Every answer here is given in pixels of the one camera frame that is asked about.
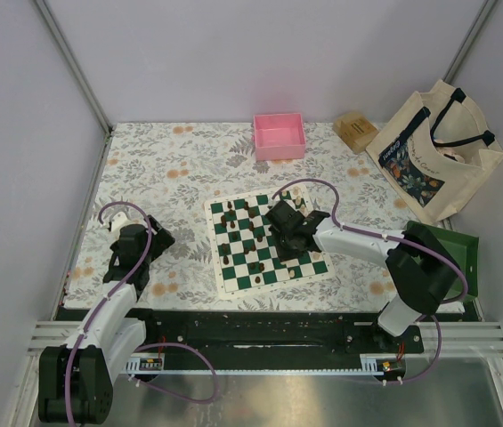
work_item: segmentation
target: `canvas tote bag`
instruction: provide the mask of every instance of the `canvas tote bag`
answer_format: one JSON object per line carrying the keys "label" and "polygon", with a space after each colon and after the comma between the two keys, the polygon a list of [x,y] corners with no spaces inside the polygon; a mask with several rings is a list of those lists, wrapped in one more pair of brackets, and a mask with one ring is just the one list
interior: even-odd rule
{"label": "canvas tote bag", "polygon": [[460,211],[503,159],[479,107],[442,80],[413,93],[366,150],[427,224]]}

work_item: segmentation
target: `pink basket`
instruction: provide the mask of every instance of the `pink basket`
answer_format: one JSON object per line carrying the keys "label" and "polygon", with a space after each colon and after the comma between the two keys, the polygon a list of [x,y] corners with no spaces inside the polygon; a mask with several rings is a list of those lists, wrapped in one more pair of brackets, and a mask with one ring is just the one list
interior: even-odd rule
{"label": "pink basket", "polygon": [[303,117],[299,113],[253,117],[256,160],[304,157]]}

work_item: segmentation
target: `green tray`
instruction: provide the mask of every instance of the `green tray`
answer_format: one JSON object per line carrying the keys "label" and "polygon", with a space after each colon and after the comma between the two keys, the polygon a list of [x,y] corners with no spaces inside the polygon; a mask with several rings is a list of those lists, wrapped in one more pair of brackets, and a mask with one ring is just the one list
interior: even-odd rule
{"label": "green tray", "polygon": [[[418,222],[409,221],[406,229],[412,224],[417,223]],[[463,233],[457,233],[457,231],[440,229],[431,225],[426,225],[426,227],[431,230],[436,238],[439,239],[439,242],[457,262],[461,271],[465,273],[466,281],[468,283],[468,293],[463,302],[471,302],[479,296],[477,285],[479,238]],[[455,283],[447,293],[447,298],[459,295],[462,289],[463,286],[461,285],[460,280],[455,280]]]}

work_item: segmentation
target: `floor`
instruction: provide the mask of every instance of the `floor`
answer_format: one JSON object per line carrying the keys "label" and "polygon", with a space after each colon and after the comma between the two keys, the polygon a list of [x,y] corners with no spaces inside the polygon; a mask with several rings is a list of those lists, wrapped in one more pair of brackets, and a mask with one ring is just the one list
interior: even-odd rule
{"label": "floor", "polygon": [[[415,371],[426,360],[411,360]],[[105,427],[503,427],[490,374],[480,359],[446,359],[425,379],[402,388],[375,380],[328,376],[223,376],[221,398],[209,406],[184,403],[118,380]],[[194,398],[211,391],[206,376],[157,378]],[[58,424],[36,424],[56,427]]]}
{"label": "floor", "polygon": [[[225,301],[218,298],[204,202],[253,189],[317,177],[335,184],[342,221],[402,229],[415,215],[367,155],[355,156],[331,124],[304,126],[304,159],[256,162],[251,124],[119,124],[114,132],[91,218],[66,289],[69,309],[90,308],[101,291],[112,236],[95,219],[106,203],[127,200],[152,214],[176,243],[152,263],[139,307],[160,310],[381,310],[395,295],[386,270],[332,255],[336,276],[303,286]],[[333,195],[307,185],[315,208],[329,211]],[[440,311],[462,311],[460,303]]]}

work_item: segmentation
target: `metal post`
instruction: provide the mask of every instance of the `metal post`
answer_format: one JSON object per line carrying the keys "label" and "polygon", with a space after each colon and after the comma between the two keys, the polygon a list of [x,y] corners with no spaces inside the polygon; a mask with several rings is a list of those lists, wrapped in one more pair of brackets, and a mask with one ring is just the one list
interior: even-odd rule
{"label": "metal post", "polygon": [[81,92],[85,96],[87,103],[91,107],[97,121],[99,122],[99,126],[105,132],[105,136],[109,136],[111,132],[110,121],[107,118],[107,115],[103,111],[99,100],[93,93],[93,89],[87,82],[85,74],[79,67],[79,64],[75,58],[75,55],[71,51],[65,36],[61,32],[61,27],[57,20],[55,19],[51,8],[46,0],[33,0],[37,9],[39,10],[39,14],[42,17],[45,26],[49,30],[53,41],[57,44],[57,47],[60,50],[61,56],[69,66],[69,70],[71,71],[71,75],[75,78],[77,85],[81,89]]}
{"label": "metal post", "polygon": [[471,28],[466,33],[463,43],[461,43],[461,46],[459,47],[457,54],[455,55],[455,58],[453,58],[453,61],[451,62],[449,69],[447,69],[447,72],[443,77],[443,81],[445,83],[452,85],[453,82],[455,81],[455,77],[461,70],[463,63],[465,62],[465,59],[468,57],[471,48],[475,44],[479,35],[481,34],[481,31],[483,30],[484,26],[486,25],[487,21],[492,15],[492,12],[494,11],[495,6],[497,5],[498,2],[499,0],[484,1],[483,6],[481,7],[480,11],[477,13],[475,17],[475,20],[473,21],[473,25],[471,25]]}

